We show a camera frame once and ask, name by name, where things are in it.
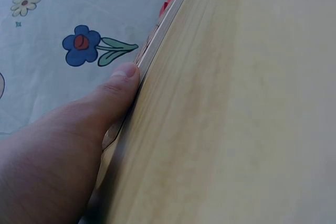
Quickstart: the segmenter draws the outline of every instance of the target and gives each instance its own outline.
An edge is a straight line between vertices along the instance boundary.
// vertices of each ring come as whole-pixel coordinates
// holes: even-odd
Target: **floral tablecloth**
[[[165,0],[0,0],[0,138],[132,61]]]

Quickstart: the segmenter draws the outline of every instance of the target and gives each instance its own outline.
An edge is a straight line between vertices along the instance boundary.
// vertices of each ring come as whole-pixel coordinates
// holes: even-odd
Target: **yellow flower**
[[[41,0],[13,0],[13,5],[10,9],[13,10],[13,17],[18,16],[26,16],[28,10],[34,10],[36,8],[36,4]]]

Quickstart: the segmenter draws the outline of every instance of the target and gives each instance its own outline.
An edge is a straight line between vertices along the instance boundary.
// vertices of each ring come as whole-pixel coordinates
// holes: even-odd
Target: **light wood surface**
[[[103,223],[335,223],[335,19],[335,0],[185,0],[103,158]]]
[[[181,4],[184,0],[172,0],[168,7],[166,8],[164,15],[162,15],[153,29],[152,33],[147,38],[146,43],[141,48],[139,54],[135,58],[134,62],[138,65],[140,69],[140,82],[143,82],[144,76],[146,75],[150,64],[152,63],[155,54],[168,31],[177,11],[180,9]],[[114,140],[116,140],[121,126],[125,118],[121,118],[118,122],[113,124],[103,139],[103,150],[105,150]]]

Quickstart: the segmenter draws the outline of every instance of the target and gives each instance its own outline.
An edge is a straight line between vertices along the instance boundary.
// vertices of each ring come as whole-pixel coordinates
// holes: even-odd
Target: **blue flower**
[[[96,47],[100,42],[100,34],[90,31],[89,27],[80,25],[75,28],[75,35],[66,37],[62,45],[68,53],[66,62],[73,67],[81,66],[87,62],[94,62],[98,57]]]

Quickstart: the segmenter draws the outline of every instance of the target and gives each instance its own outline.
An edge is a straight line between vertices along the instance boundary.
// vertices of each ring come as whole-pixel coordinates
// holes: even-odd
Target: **green leaf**
[[[109,45],[113,49],[133,51],[139,47],[137,44],[131,45],[111,38],[101,38],[101,41],[103,41],[106,45]]]
[[[119,58],[120,56],[123,56],[127,54],[129,51],[110,51],[102,56],[100,56],[98,60],[98,66],[99,67],[105,67],[111,62],[113,62],[115,59]]]

